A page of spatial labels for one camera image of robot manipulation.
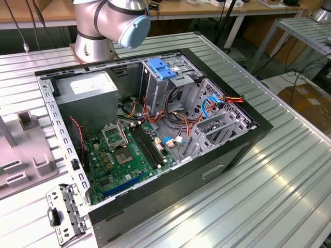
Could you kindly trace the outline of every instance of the blue pcie slot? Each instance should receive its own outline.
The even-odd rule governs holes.
[[[104,192],[103,193],[103,197],[114,195],[117,192],[122,191],[123,189],[126,189],[126,188],[128,188],[128,187],[130,187],[130,186],[132,186],[132,185],[134,185],[136,183],[138,183],[140,181],[141,177],[143,177],[144,175],[145,175],[145,173],[142,173],[139,176],[131,179],[130,181],[127,181],[127,182],[121,184],[120,186],[117,186],[117,187],[115,187],[115,188],[113,188],[111,190],[108,190],[108,191]]]

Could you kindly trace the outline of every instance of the blue drive bay latch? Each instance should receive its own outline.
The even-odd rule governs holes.
[[[161,80],[163,79],[170,79],[177,76],[177,73],[170,70],[168,65],[162,61],[160,58],[153,58],[148,61],[149,66],[152,70],[160,77]]]

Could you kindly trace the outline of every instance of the metal workbench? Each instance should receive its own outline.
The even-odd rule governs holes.
[[[319,247],[331,232],[331,141],[201,35],[151,37],[120,57],[191,48],[274,129],[239,165],[111,243],[110,247]],[[0,57],[0,114],[31,110],[57,161],[57,178],[0,201],[1,247],[57,247],[45,193],[69,183],[33,76],[75,65],[69,48]],[[87,233],[69,247],[96,247]]]
[[[287,37],[292,35],[309,46],[312,51],[315,50],[322,55],[328,55],[328,57],[331,58],[331,45],[326,42],[326,38],[331,37],[331,24],[320,24],[309,17],[279,19],[274,22],[269,33],[259,47],[259,50],[248,69],[249,72],[252,72],[255,69],[277,28],[284,30],[285,34],[276,45],[274,51],[270,55],[271,57],[281,48]],[[304,59],[306,61],[304,65],[309,62],[311,55],[312,53],[310,52],[306,59]]]

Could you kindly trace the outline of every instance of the electronic device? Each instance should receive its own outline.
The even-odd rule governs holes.
[[[236,166],[272,129],[189,49],[36,78],[72,176],[46,194],[61,246],[92,228],[105,247]]]
[[[157,3],[153,3],[153,2],[151,2],[151,3],[148,5],[148,8],[149,8],[149,9],[153,9],[153,10],[159,10],[159,7],[160,7],[159,4],[157,4]]]

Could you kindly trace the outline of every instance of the motherboard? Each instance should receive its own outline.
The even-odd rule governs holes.
[[[92,205],[176,165],[151,124],[109,130],[85,141]]]

